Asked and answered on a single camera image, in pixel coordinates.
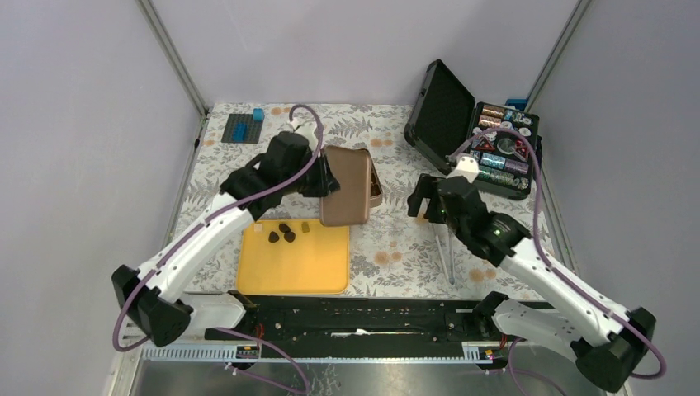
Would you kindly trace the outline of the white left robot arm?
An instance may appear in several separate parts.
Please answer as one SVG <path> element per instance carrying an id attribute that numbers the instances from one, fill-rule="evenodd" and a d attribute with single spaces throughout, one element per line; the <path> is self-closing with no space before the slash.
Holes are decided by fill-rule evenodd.
<path id="1" fill-rule="evenodd" d="M 322 153 L 323 131 L 299 127 L 273 136 L 267 150 L 230 173 L 185 231 L 137 268 L 119 266 L 111 275 L 121 311 L 112 333 L 117 351 L 129 318 L 143 341 L 164 347 L 187 332 L 225 328 L 245 339 L 256 328 L 254 314 L 227 293 L 186 295 L 194 275 L 234 236 L 281 204 L 290 194 L 325 197 L 339 188 Z"/>

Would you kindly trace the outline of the white handled metal tongs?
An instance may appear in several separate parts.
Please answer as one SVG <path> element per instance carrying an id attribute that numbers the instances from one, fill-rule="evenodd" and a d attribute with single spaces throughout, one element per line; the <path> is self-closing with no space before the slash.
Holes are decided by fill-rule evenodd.
<path id="1" fill-rule="evenodd" d="M 449 285 L 455 285 L 455 263 L 452 232 L 444 224 L 432 224 L 437 252 L 444 276 Z"/>

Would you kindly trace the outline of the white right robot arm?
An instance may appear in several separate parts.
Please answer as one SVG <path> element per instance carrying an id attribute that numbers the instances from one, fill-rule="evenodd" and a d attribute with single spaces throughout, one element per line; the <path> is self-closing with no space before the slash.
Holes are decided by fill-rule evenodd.
<path id="1" fill-rule="evenodd" d="M 445 224 L 478 258 L 533 288 L 556 314 L 531 309 L 499 292 L 476 308 L 475 332 L 493 340 L 502 332 L 535 342 L 575 363 L 590 383 L 616 393 L 650 350 L 656 318 L 606 298 L 537 248 L 537 240 L 513 217 L 489 211 L 465 177 L 419 176 L 407 200 L 415 217 L 423 201 L 425 219 Z"/>

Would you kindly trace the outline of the rose gold tin lid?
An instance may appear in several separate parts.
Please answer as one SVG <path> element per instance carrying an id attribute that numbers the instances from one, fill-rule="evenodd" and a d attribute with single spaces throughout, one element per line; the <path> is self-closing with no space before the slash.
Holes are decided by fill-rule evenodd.
<path id="1" fill-rule="evenodd" d="M 365 224 L 370 213 L 369 153 L 330 145 L 324 151 L 339 189 L 320 200 L 321 224 L 326 227 Z"/>

